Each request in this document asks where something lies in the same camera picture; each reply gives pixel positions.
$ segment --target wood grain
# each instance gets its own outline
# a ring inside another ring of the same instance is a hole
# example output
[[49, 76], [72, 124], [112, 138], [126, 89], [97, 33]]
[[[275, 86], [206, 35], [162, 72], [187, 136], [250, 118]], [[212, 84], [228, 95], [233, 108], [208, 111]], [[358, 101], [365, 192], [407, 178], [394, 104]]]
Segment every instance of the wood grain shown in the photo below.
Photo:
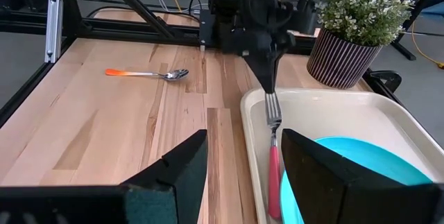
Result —
[[[141, 21], [127, 10], [97, 17]], [[164, 19], [196, 25], [175, 15]], [[277, 85], [326, 88], [308, 74], [306, 64], [306, 57], [285, 55]], [[107, 68], [187, 68], [190, 74], [170, 83], [110, 77]], [[257, 87], [252, 71], [234, 55], [78, 39], [0, 129], [0, 184], [117, 184], [207, 128], [209, 164], [198, 222], [256, 223], [239, 106]], [[361, 83], [353, 89], [368, 88]]]

